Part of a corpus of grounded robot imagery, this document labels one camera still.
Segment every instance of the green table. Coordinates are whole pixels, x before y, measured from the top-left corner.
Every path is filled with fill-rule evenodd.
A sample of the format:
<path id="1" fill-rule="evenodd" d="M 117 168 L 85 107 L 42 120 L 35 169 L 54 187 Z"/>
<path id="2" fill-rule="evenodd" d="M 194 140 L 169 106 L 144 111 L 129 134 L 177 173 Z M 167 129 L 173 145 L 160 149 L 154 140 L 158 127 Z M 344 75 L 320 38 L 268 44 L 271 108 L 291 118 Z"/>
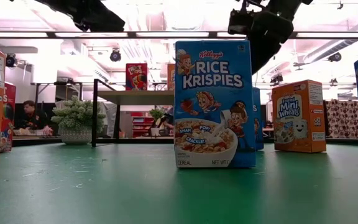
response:
<path id="1" fill-rule="evenodd" d="M 178 170 L 171 145 L 61 144 L 0 156 L 0 223 L 358 223 L 358 146 L 254 169 Z"/>

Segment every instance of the person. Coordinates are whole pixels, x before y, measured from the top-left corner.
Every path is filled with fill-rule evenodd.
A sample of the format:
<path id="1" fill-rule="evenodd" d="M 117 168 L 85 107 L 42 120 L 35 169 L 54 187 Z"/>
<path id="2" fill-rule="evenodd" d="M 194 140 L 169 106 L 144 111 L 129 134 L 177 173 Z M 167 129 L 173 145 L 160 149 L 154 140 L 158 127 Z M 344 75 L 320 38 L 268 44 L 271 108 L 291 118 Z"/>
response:
<path id="1" fill-rule="evenodd" d="M 27 100 L 23 103 L 24 117 L 17 128 L 26 130 L 42 130 L 48 136 L 53 134 L 53 130 L 48 126 L 48 118 L 42 110 L 35 110 L 35 103 Z"/>

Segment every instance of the cereal bowl illustration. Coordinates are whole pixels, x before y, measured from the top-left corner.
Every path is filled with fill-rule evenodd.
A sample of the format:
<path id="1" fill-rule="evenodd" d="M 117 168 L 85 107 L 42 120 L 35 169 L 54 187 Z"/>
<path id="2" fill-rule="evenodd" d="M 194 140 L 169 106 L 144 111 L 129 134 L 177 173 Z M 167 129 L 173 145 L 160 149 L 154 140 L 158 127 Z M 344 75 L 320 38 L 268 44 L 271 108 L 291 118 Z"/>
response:
<path id="1" fill-rule="evenodd" d="M 285 123 L 275 123 L 274 141 L 280 144 L 290 143 L 294 140 L 293 126 L 286 127 Z"/>
<path id="2" fill-rule="evenodd" d="M 190 156 L 192 167 L 206 167 L 211 161 L 230 161 L 236 153 L 238 138 L 224 123 L 196 118 L 177 119 L 175 150 L 177 156 Z"/>
<path id="3" fill-rule="evenodd" d="M 308 121 L 305 119 L 293 121 L 293 135 L 295 139 L 304 139 L 308 137 Z"/>

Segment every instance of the fluorescent light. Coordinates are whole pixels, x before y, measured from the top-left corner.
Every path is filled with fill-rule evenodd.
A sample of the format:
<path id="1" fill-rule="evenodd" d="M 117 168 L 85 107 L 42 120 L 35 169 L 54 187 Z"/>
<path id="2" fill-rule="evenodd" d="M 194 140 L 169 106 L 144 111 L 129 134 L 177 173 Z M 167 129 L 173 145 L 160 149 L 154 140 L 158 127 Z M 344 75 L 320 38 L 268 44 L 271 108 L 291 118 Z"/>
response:
<path id="1" fill-rule="evenodd" d="M 63 38 L 75 38 L 75 37 L 128 37 L 128 33 L 98 33 L 98 32 L 57 32 L 55 33 L 57 37 Z"/>
<path id="2" fill-rule="evenodd" d="M 0 37 L 48 37 L 45 32 L 0 32 Z"/>
<path id="3" fill-rule="evenodd" d="M 137 37 L 208 37 L 208 32 L 136 32 Z"/>
<path id="4" fill-rule="evenodd" d="M 227 32 L 218 32 L 218 37 L 228 37 L 228 38 L 246 38 L 246 35 L 241 34 L 228 34 Z"/>
<path id="5" fill-rule="evenodd" d="M 358 32 L 299 32 L 296 37 L 301 38 L 325 38 L 325 39 L 348 39 L 358 38 Z"/>

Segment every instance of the camera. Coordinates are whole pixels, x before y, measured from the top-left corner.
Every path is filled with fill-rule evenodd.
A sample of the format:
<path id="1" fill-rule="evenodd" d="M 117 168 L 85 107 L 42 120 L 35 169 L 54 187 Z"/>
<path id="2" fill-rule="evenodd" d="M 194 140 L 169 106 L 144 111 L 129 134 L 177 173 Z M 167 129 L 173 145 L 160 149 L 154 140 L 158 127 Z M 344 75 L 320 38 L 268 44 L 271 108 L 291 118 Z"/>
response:
<path id="1" fill-rule="evenodd" d="M 250 42 L 252 74 L 272 58 L 293 32 L 292 21 L 301 3 L 313 0 L 270 0 L 266 6 L 262 0 L 243 0 L 241 10 L 230 13 L 229 34 L 242 34 Z M 248 11 L 249 5 L 261 11 Z"/>
<path id="2" fill-rule="evenodd" d="M 86 32 L 122 32 L 125 21 L 110 11 L 101 0 L 35 0 L 73 19 Z"/>
<path id="3" fill-rule="evenodd" d="M 8 68 L 16 68 L 17 67 L 17 59 L 16 54 L 7 54 L 6 55 L 6 63 L 5 66 Z"/>
<path id="4" fill-rule="evenodd" d="M 119 49 L 112 50 L 112 53 L 110 55 L 110 60 L 112 62 L 118 62 L 121 60 L 121 53 L 119 52 Z"/>

